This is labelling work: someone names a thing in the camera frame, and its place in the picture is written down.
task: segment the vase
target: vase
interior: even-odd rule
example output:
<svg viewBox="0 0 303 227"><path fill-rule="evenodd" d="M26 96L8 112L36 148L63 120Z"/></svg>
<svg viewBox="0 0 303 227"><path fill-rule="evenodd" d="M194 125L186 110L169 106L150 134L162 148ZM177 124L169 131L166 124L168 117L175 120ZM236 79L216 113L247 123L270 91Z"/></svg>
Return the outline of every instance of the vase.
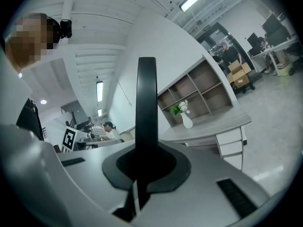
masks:
<svg viewBox="0 0 303 227"><path fill-rule="evenodd" d="M186 115L185 112L181 113L182 119L183 119L183 124L184 127L187 129L190 129L191 127L193 127L193 122L191 121L191 119Z"/></svg>

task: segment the door frame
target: door frame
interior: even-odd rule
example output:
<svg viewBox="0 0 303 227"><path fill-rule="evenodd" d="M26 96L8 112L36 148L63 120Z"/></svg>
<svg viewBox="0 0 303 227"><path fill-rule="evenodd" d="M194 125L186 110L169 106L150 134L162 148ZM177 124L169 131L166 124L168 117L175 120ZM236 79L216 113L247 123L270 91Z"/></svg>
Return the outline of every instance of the door frame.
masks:
<svg viewBox="0 0 303 227"><path fill-rule="evenodd" d="M207 38L210 37L211 34L213 34L215 31L220 30L225 36L229 36L233 46L237 49L237 51L240 52L241 56L244 58L245 62L250 66L252 70L255 70L255 67L253 63L250 60L250 57L246 54L246 52L243 50L242 46L238 43L238 41L227 31L226 28L224 28L219 22L216 22L213 26L211 26L206 32L204 32L199 38L197 38L197 41L201 44L203 41L205 41Z"/></svg>

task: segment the wooden tabletop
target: wooden tabletop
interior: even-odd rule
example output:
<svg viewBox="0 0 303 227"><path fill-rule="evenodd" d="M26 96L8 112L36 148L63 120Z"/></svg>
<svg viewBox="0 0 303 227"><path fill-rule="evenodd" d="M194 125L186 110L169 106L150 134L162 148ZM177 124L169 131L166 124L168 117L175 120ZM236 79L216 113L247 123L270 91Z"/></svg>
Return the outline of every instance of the wooden tabletop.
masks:
<svg viewBox="0 0 303 227"><path fill-rule="evenodd" d="M238 102L234 102L234 107L222 113L194 119L194 126L191 129L186 129L183 124L169 128L161 139L185 143L231 131L250 122L251 117L242 109Z"/></svg>

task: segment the black base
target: black base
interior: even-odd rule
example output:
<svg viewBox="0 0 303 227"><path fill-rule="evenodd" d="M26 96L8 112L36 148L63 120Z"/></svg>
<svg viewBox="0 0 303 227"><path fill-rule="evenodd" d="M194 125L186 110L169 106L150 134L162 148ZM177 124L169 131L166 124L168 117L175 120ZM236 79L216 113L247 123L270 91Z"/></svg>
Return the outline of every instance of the black base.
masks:
<svg viewBox="0 0 303 227"><path fill-rule="evenodd" d="M153 171L148 173L147 193L172 192L188 178L191 164L181 152L159 142ZM136 180L134 145L110 155L102 171L113 187L129 190Z"/></svg>

